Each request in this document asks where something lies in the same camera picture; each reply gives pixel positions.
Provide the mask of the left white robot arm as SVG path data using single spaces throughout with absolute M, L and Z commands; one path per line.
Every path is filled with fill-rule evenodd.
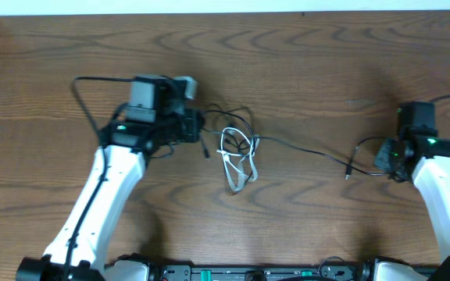
M 157 280 L 153 265 L 120 258 L 107 263 L 110 240 L 132 190 L 163 146 L 196 143 L 202 114 L 187 107 L 198 83 L 190 76 L 135 76 L 130 99 L 95 127 L 98 148 L 72 212 L 41 258 L 24 258 L 18 280 Z

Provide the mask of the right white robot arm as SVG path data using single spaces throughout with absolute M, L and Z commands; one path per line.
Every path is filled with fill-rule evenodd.
M 382 144 L 374 165 L 395 182 L 410 182 L 420 192 L 441 258 L 429 278 L 450 280 L 450 139 L 438 136 L 433 103 L 400 104 L 397 136 Z

